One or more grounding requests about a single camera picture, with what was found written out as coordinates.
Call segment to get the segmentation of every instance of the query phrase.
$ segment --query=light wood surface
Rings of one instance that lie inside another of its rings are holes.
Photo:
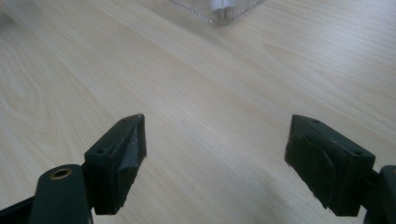
[[[0,208],[146,115],[125,206],[95,223],[362,223],[284,162],[292,114],[396,163],[396,2],[267,0],[214,27],[167,0],[0,1]]]

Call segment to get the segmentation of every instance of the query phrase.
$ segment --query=screw hole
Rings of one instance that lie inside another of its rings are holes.
[[[361,156],[361,152],[360,151],[352,151],[352,153],[357,155],[357,156]]]
[[[50,178],[53,180],[62,179],[72,174],[72,169],[65,168],[55,171],[50,175]]]

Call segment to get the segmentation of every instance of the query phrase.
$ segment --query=table surface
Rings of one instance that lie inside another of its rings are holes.
[[[267,0],[215,27],[168,0],[0,1],[0,208],[144,113],[148,157],[95,223],[362,223],[284,162],[292,114],[396,163],[396,2]]]

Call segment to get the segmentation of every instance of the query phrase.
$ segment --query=black plastic part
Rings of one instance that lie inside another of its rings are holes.
[[[285,161],[325,208],[337,216],[359,213],[360,183],[372,173],[374,154],[318,120],[294,115]]]
[[[29,221],[34,197],[0,211],[0,223],[25,224]]]
[[[384,224],[387,222],[384,206],[378,189],[379,175],[372,171],[371,175],[361,181],[361,205],[366,208],[365,224]]]
[[[378,192],[388,223],[396,223],[396,166],[384,166],[381,169]]]
[[[51,169],[38,179],[29,224],[92,223],[79,165]]]
[[[97,215],[117,214],[146,156],[142,114],[117,122],[85,153],[86,183]]]

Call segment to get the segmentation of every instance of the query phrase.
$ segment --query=transparent plastic container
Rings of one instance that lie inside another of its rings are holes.
[[[264,0],[172,0],[188,11],[215,23],[227,25]]]

